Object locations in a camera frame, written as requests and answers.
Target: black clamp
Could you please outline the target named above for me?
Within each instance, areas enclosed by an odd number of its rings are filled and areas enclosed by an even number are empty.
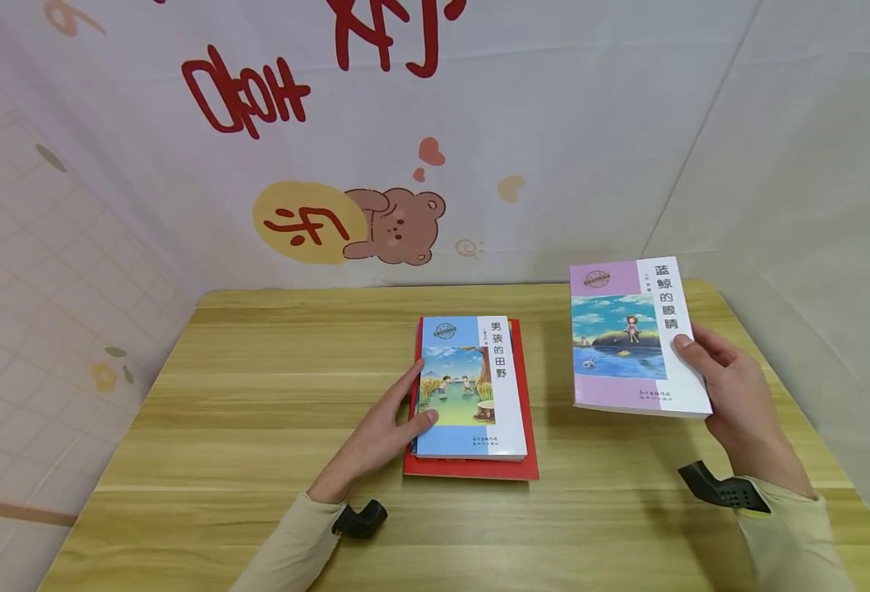
[[[771,513],[764,498],[747,479],[727,478],[724,481],[715,479],[705,462],[699,460],[678,469],[685,485],[690,488],[695,497],[709,504],[723,507],[746,507],[748,510]]]
[[[370,503],[366,504],[359,513],[347,504],[340,518],[336,519],[333,532],[355,539],[370,539],[377,533],[382,523],[386,522],[387,517],[389,512],[386,512],[385,507],[374,499],[370,500]]]

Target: red book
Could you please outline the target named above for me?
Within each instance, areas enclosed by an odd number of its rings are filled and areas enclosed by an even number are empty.
[[[517,391],[521,394],[521,418],[524,424],[524,438],[527,441],[527,456],[524,460],[455,460],[419,459],[412,454],[412,445],[405,448],[404,474],[423,476],[456,476],[468,479],[508,479],[529,481],[540,479],[537,471],[537,451],[534,446],[534,420],[530,418],[530,398],[527,394],[527,373],[524,370],[524,348],[521,343],[521,323],[510,319],[511,344],[514,345],[514,369],[517,375]],[[415,345],[415,359],[422,357],[422,323]],[[418,382],[412,392],[409,418],[415,416],[419,396]]]

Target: boy illustration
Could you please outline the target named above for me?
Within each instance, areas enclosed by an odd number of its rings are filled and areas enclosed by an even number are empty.
[[[448,375],[442,376],[442,384],[439,385],[437,391],[439,391],[440,396],[437,398],[438,400],[448,400],[448,395],[445,394],[445,389],[448,387],[448,382],[451,382],[451,377]]]
[[[626,317],[626,323],[626,329],[623,329],[623,331],[629,334],[629,343],[639,343],[639,328],[636,326],[639,323],[639,319],[630,314],[629,317]]]

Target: stacked books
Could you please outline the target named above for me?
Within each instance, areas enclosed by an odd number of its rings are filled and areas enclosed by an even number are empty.
[[[570,268],[574,405],[643,415],[704,418],[704,381],[679,357],[692,335],[674,257]]]
[[[507,317],[425,317],[425,367],[410,417],[437,423],[405,451],[405,474],[538,479],[521,326]]]

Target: left hand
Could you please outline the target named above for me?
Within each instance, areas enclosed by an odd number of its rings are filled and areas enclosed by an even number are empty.
[[[375,401],[343,443],[340,452],[307,490],[312,500],[324,504],[342,503],[356,481],[397,457],[409,442],[437,422],[437,411],[430,409],[418,413],[408,423],[396,423],[399,405],[423,367],[424,360],[416,362],[381,399]]]

